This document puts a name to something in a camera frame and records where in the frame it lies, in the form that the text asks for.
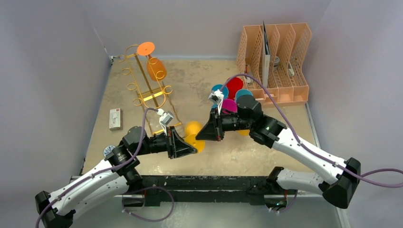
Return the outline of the yellow wine glass back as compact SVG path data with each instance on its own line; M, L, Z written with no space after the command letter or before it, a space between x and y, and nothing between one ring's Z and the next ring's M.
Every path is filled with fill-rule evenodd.
M188 122L184 129L185 142L193 146L197 150L197 153L201 153L205 148L205 141L196 139L201 129L202 125L198 121Z

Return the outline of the yellow wine glass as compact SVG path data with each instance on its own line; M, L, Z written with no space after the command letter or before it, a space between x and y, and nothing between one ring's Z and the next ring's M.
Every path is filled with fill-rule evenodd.
M196 139L201 129L202 125L198 121L188 122L184 129L185 142L193 146L197 150L197 153L201 153L205 148L205 141Z
M250 133L250 130L238 130L237 133L241 136L248 136Z

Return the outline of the magenta wine glass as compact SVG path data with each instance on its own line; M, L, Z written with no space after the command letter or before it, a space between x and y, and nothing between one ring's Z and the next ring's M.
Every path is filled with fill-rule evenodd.
M237 104L232 99L224 99L221 105L221 113L229 114L237 112Z

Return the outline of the light blue wine glass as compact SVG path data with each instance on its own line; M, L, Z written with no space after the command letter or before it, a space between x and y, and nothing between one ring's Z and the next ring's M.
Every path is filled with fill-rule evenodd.
M248 89L240 89L240 90L238 90L238 91L236 92L234 101L236 102L241 96L244 96L244 95L251 95L251 96L253 96L253 93L252 93L250 90L248 90Z

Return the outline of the red wine glass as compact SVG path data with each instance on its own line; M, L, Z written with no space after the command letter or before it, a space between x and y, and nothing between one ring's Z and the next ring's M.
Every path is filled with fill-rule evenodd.
M243 81L235 77L228 81L226 87L228 89L228 99L234 100L236 93L243 88Z

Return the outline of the orange wine glass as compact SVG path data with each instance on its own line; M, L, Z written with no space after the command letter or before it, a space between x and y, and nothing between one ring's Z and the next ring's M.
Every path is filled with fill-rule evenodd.
M146 68L150 78L153 81L161 81L167 76L167 70L161 60L151 56L154 49L154 43L147 41L138 46L137 54L147 58Z

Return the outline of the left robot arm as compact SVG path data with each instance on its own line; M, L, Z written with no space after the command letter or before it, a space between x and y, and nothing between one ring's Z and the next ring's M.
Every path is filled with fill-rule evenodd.
M137 155L166 152L170 159L197 153L185 142L173 126L167 133L148 137L144 129L134 126L104 159L93 169L53 192L42 191L35 196L39 218L36 227L68 228L74 217L108 197L137 194L143 187L143 178L135 169Z

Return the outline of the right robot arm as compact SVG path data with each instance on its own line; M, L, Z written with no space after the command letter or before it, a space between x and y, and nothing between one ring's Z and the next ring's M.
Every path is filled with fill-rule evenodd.
M249 130L256 143L283 152L310 168L314 173L296 172L276 167L267 180L272 193L281 190L302 190L322 195L335 207L348 208L358 187L361 163L331 155L308 141L294 136L291 128L267 116L261 103L252 95L242 95L236 101L237 112L220 114L211 109L208 122L196 135L196 140L221 141L225 132Z

